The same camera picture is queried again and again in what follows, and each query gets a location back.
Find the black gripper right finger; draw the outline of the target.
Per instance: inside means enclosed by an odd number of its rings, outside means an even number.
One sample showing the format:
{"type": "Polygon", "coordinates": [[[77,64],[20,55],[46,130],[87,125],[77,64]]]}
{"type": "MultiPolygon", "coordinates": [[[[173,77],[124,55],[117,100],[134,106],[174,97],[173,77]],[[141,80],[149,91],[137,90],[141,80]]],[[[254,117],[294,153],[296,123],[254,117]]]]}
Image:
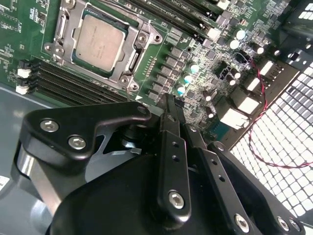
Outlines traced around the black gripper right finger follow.
{"type": "Polygon", "coordinates": [[[220,142],[206,144],[186,123],[184,101],[175,97],[187,140],[188,161],[197,167],[217,199],[224,235],[304,235],[304,225],[220,142]]]}

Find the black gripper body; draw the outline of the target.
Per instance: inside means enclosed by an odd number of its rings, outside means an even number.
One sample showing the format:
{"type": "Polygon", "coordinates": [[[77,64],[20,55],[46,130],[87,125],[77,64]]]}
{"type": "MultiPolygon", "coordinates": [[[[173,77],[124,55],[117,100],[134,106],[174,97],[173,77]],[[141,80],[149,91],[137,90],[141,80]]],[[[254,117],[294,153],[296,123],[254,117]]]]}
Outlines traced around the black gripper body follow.
{"type": "Polygon", "coordinates": [[[157,158],[131,159],[72,192],[59,206],[52,235],[229,235],[211,186],[189,169],[192,212],[179,229],[153,217],[157,158]]]}

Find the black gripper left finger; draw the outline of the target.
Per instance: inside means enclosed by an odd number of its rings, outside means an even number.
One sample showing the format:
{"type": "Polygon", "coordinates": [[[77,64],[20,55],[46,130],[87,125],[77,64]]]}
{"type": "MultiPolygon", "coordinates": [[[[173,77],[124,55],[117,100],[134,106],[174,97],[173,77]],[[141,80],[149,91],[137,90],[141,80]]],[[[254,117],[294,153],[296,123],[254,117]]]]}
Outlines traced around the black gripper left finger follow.
{"type": "Polygon", "coordinates": [[[75,190],[125,162],[157,159],[153,217],[186,222],[191,216],[186,142],[175,96],[165,94],[156,115],[138,102],[37,110],[22,121],[19,171],[52,217],[75,190]]]}

